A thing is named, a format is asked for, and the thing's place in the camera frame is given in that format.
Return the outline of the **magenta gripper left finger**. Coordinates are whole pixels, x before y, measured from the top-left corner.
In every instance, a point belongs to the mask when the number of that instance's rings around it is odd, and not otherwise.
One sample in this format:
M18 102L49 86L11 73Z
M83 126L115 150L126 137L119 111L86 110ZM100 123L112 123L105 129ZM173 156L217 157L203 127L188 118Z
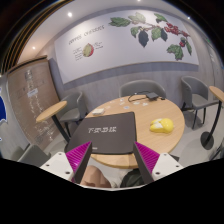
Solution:
M86 142L66 153L67 160L74 173L74 182L82 180L87 163L92 153L92 142Z

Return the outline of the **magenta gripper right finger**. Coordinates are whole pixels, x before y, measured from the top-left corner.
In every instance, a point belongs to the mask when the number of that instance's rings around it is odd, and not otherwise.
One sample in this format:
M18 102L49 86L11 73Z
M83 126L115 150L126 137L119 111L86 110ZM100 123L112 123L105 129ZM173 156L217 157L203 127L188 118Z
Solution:
M138 142L134 143L133 152L144 183L152 183L152 171L160 154Z

